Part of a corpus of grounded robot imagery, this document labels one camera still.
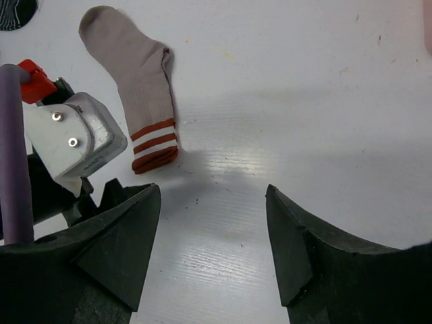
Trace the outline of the taupe sock red cuff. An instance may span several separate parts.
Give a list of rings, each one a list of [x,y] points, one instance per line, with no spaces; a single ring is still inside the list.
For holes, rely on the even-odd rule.
[[[109,6],[89,9],[78,32],[87,51],[117,85],[133,146],[133,172],[142,174],[173,162],[179,144],[166,71],[170,48],[141,33],[128,16]]]

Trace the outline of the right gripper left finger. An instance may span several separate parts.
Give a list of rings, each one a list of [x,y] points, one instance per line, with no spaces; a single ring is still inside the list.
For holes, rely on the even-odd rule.
[[[156,184],[29,244],[1,247],[2,323],[128,323],[138,310],[161,210]]]

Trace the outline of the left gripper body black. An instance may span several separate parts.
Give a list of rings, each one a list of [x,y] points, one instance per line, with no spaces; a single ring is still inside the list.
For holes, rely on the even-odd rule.
[[[149,216],[143,195],[148,185],[123,187],[118,179],[105,184],[101,203],[95,205],[94,191],[88,178],[82,179],[78,196],[53,181],[36,153],[27,156],[32,193],[33,222],[35,224],[62,214],[69,227],[107,232],[119,223],[132,232],[147,233]]]

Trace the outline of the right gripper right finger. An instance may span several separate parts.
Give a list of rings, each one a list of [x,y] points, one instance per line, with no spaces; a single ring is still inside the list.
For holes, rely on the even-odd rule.
[[[370,242],[266,192],[281,305],[291,323],[430,323],[431,244]]]

